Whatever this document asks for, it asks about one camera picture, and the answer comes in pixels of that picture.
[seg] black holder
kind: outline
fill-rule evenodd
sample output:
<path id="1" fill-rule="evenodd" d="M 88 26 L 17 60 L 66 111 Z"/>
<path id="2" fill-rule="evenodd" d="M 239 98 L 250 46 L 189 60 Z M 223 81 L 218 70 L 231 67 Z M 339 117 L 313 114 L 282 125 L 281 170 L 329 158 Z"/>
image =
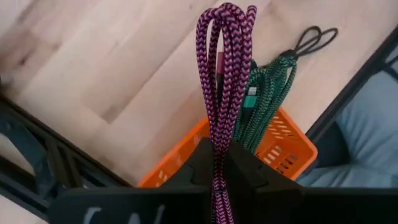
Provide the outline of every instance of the black holder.
<path id="1" fill-rule="evenodd" d="M 304 188 L 236 142 L 224 168 L 235 223 L 398 222 L 397 189 Z M 49 223 L 211 223 L 212 175 L 212 145 L 203 138 L 161 187 L 73 189 L 50 206 Z"/>

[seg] black metal frame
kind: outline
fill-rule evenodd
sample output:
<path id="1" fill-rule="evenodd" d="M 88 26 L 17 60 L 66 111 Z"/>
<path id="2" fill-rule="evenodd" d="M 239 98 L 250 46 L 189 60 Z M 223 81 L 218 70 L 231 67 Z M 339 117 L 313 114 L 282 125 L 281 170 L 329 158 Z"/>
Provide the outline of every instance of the black metal frame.
<path id="1" fill-rule="evenodd" d="M 51 201 L 66 189 L 132 187 L 3 96 L 0 96 L 1 126 L 15 130 L 11 137 L 23 135 L 17 148 L 32 165 L 35 175 L 0 156 L 0 194 L 44 220 Z"/>
<path id="2" fill-rule="evenodd" d="M 348 82 L 328 108 L 307 131 L 308 138 L 316 144 L 325 131 L 333 124 L 341 110 L 349 103 L 355 94 L 365 85 L 366 81 L 383 69 L 391 49 L 398 43 L 398 26 L 390 33 L 380 47 L 369 57 L 354 77 Z"/>

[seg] blue-gray fabric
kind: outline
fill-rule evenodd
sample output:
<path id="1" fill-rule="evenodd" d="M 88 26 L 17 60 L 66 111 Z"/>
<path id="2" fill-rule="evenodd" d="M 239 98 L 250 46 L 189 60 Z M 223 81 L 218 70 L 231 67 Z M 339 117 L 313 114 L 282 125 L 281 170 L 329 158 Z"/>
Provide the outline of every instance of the blue-gray fabric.
<path id="1" fill-rule="evenodd" d="M 392 67 L 398 72 L 398 62 Z M 398 80 L 385 71 L 371 77 L 336 122 L 350 163 L 314 169 L 297 182 L 311 187 L 398 187 Z"/>

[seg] orange basket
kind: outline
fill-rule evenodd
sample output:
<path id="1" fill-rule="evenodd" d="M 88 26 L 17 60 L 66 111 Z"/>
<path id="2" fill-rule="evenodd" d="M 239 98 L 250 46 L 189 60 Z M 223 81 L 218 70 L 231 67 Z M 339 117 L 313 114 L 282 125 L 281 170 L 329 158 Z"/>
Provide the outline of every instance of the orange basket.
<path id="1" fill-rule="evenodd" d="M 176 144 L 138 183 L 138 186 L 162 185 L 190 157 L 200 139 L 208 136 L 209 124 L 206 118 Z M 296 179 L 315 160 L 317 154 L 316 147 L 282 108 L 278 109 L 256 151 L 256 156 L 263 163 L 292 180 Z"/>

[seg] wooden floor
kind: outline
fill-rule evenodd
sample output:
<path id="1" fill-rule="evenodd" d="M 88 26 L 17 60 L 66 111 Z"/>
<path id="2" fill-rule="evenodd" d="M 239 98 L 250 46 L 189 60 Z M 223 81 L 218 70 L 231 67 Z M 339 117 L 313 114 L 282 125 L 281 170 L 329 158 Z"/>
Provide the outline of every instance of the wooden floor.
<path id="1" fill-rule="evenodd" d="M 0 72 L 15 79 L 5 94 L 135 184 L 205 116 L 195 26 L 222 2 L 1 0 Z M 259 10 L 260 64 L 293 47 L 308 26 L 339 28 L 327 48 L 300 58 L 284 101 L 303 132 L 398 24 L 396 0 L 232 2 Z M 1 142 L 0 153 L 23 165 Z"/>

